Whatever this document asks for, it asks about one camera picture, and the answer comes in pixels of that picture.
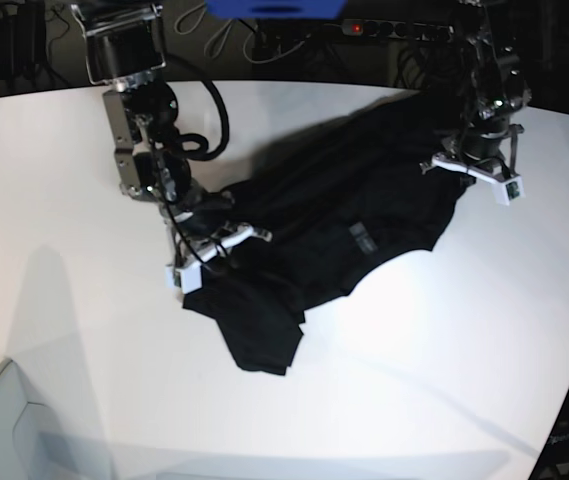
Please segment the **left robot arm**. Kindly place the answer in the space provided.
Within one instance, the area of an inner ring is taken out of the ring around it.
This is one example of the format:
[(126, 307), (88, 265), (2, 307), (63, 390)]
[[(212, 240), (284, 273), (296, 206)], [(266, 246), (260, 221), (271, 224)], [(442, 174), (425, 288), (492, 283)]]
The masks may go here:
[(531, 100), (521, 71), (509, 1), (460, 1), (451, 26), (463, 66), (461, 126), (421, 164), (492, 184), (516, 176), (519, 136), (512, 117)]

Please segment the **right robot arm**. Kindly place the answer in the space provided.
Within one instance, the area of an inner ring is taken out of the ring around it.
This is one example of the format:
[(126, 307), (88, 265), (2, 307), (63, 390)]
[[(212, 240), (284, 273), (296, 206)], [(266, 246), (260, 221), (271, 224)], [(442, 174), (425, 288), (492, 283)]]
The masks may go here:
[[(230, 217), (234, 198), (207, 191), (190, 164), (217, 159), (230, 141), (230, 121), (220, 91), (188, 61), (168, 52), (162, 6), (157, 1), (78, 1), (70, 6), (86, 46), (94, 85), (105, 85), (103, 103), (124, 195), (157, 205), (172, 246), (172, 267), (183, 273), (207, 268), (249, 238), (270, 232)], [(212, 147), (177, 127), (179, 103), (162, 70), (174, 62), (195, 73), (212, 97), (220, 141)]]

